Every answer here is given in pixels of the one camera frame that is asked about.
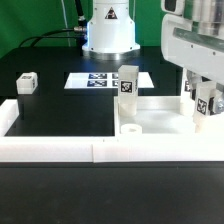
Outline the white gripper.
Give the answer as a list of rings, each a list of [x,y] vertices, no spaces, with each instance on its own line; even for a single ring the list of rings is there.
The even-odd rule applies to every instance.
[[[162,20],[161,51],[165,60],[190,70],[188,83],[194,100],[201,76],[224,85],[224,41],[198,35],[191,28],[191,21],[166,14]],[[209,110],[211,115],[224,112],[224,93],[218,89],[211,92]]]

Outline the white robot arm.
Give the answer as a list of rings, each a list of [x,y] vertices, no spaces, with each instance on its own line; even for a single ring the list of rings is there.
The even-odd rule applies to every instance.
[[[195,111],[224,112],[224,0],[160,0],[165,13],[161,51],[165,60],[188,71]],[[93,0],[87,23],[87,57],[118,60],[140,50],[129,0]]]

